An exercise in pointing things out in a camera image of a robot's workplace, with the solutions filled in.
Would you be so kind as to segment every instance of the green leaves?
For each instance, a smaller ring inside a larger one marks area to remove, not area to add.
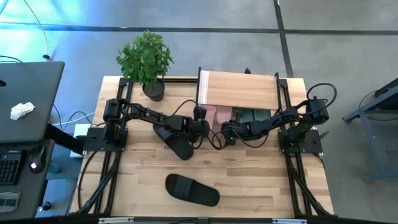
[[[164,76],[170,62],[174,63],[162,36],[148,30],[137,36],[132,45],[126,43],[118,52],[116,61],[122,66],[123,76],[145,85],[156,81],[158,75]]]
[[[142,80],[142,78],[144,77],[144,71],[140,70],[138,72],[138,77],[139,77],[140,80]]]

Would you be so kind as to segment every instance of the black slipper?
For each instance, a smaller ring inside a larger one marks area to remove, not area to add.
[[[193,147],[186,139],[167,131],[162,126],[154,124],[153,127],[160,139],[163,140],[180,159],[188,160],[193,156]]]
[[[220,201],[220,193],[209,186],[178,174],[166,177],[167,192],[180,200],[214,207]]]

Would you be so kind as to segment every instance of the white crumpled tissue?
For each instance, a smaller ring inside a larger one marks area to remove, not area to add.
[[[18,120],[19,118],[25,116],[25,114],[32,112],[35,106],[31,102],[22,104],[19,103],[17,106],[11,108],[11,119]]]

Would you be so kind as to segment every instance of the wooden tabletop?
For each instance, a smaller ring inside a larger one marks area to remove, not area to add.
[[[104,77],[94,123],[103,122],[106,100],[116,97],[119,79],[120,77]],[[301,78],[288,78],[287,81],[292,104],[296,105],[305,99],[304,81]],[[153,102],[142,92],[142,85],[134,84],[131,101],[171,114],[183,101],[195,99],[196,83],[165,85],[165,98],[160,102]],[[193,116],[193,107],[193,103],[187,103],[177,114]],[[112,216],[294,216],[286,163],[280,153],[276,129],[270,132],[267,142],[259,149],[248,148],[237,141],[235,146],[217,151],[204,141],[191,159],[183,161],[156,136],[150,123],[134,120],[129,121],[127,127],[129,136],[119,166]],[[213,127],[214,131],[219,129],[220,126]],[[261,141],[262,139],[251,143],[256,145]],[[98,185],[103,157],[104,153],[98,152],[88,165],[81,188],[83,203]],[[333,213],[322,163],[312,154],[302,154],[302,159],[308,188],[324,208]],[[221,195],[219,204],[216,207],[206,207],[173,198],[165,189],[165,178],[171,173],[181,174],[214,187]],[[297,192],[304,211],[301,191]],[[106,189],[102,209],[107,197]],[[76,210],[77,194],[73,198],[71,212]]]

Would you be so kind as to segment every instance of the white cable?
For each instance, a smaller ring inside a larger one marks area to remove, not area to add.
[[[81,118],[78,118],[78,119],[74,119],[73,121],[68,121],[68,122],[58,123],[58,124],[53,124],[53,125],[61,125],[61,124],[73,123],[73,122],[79,121],[79,120],[81,120],[81,119],[85,119],[85,118],[87,118],[88,116],[91,116],[91,115],[93,115],[93,114],[94,114],[94,113],[91,113],[91,114],[88,114],[88,115],[86,115],[86,116],[84,116],[84,117],[81,117]]]
[[[35,16],[37,22],[39,23],[40,27],[42,28],[42,31],[43,31],[43,34],[44,34],[44,39],[45,39],[45,54],[48,55],[49,54],[49,44],[47,42],[47,36],[45,35],[44,28],[43,28],[42,24],[40,23],[39,19],[37,18],[36,14],[33,12],[32,8],[26,2],[26,0],[24,0],[24,2],[26,3],[26,5],[30,9],[30,11],[33,13],[33,16]]]

